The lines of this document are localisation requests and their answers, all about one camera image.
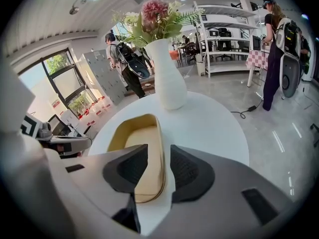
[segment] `ceiling light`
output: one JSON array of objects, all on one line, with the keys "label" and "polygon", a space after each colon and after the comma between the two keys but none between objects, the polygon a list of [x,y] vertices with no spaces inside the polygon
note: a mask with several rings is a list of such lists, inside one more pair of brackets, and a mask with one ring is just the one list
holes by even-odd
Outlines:
[{"label": "ceiling light", "polygon": [[307,16],[306,14],[301,14],[301,17],[303,17],[303,18],[309,20],[309,18],[308,18],[308,16]]}]

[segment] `woman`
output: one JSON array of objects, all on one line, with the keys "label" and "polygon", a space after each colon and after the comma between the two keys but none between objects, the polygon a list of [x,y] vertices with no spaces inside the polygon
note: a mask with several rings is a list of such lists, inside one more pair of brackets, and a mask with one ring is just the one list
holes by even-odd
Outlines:
[{"label": "woman", "polygon": [[269,14],[265,16],[267,36],[263,39],[262,42],[265,45],[266,43],[269,43],[271,40],[273,41],[268,56],[268,71],[264,85],[263,108],[269,111],[274,99],[274,95],[280,85],[280,58],[283,55],[283,51],[276,46],[274,32],[276,32],[280,20],[286,16],[282,13],[281,8],[275,0],[264,0],[263,6],[264,9],[267,9]]}]

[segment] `pink flower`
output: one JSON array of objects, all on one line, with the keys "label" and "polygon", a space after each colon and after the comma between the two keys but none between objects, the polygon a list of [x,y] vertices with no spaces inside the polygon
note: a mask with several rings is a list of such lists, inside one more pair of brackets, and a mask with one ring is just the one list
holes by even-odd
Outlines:
[{"label": "pink flower", "polygon": [[166,17],[168,15],[168,3],[162,0],[148,0],[142,6],[143,22],[155,21],[157,17]]}]

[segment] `white floor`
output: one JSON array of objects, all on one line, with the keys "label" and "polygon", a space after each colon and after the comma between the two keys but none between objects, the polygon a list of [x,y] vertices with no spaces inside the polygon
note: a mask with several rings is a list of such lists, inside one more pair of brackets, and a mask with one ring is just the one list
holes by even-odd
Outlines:
[{"label": "white floor", "polygon": [[[245,111],[257,105],[263,95],[265,71],[260,76],[254,75],[250,88],[247,87],[248,72],[214,73],[209,79],[208,75],[198,76],[196,66],[179,68],[179,71],[182,75],[190,71],[185,79],[188,90],[210,96],[230,111]],[[124,98],[94,127],[100,130],[114,114],[137,99],[136,95]],[[313,141],[319,135],[310,130],[312,123],[319,125],[318,90],[312,84],[301,82],[290,99],[282,100],[278,90],[269,112],[260,105],[255,111],[245,113],[246,119],[239,114],[233,115],[247,138],[250,166],[293,200],[302,198],[313,185],[319,170],[319,147],[313,147]]]}]

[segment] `desk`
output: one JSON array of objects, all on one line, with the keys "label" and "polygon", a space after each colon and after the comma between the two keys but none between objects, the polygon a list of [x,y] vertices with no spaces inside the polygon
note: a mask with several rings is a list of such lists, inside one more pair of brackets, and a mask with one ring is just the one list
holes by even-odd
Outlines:
[{"label": "desk", "polygon": [[246,60],[247,69],[249,69],[249,76],[247,86],[251,86],[255,67],[268,70],[268,56],[269,50],[250,50]]},{"label": "desk", "polygon": [[180,46],[180,47],[177,48],[178,53],[179,53],[180,61],[181,61],[181,49],[185,49],[185,48],[188,48],[188,47],[195,47],[195,43],[182,45],[182,46]]},{"label": "desk", "polygon": [[150,234],[171,208],[171,195],[175,191],[175,180],[170,169],[171,144],[198,149],[249,165],[246,137],[236,118],[219,102],[195,92],[188,92],[187,103],[174,111],[165,110],[156,93],[129,104],[103,126],[89,155],[105,153],[115,130],[123,121],[147,113],[155,115],[160,123],[166,183],[158,198],[137,204],[142,235]]}]

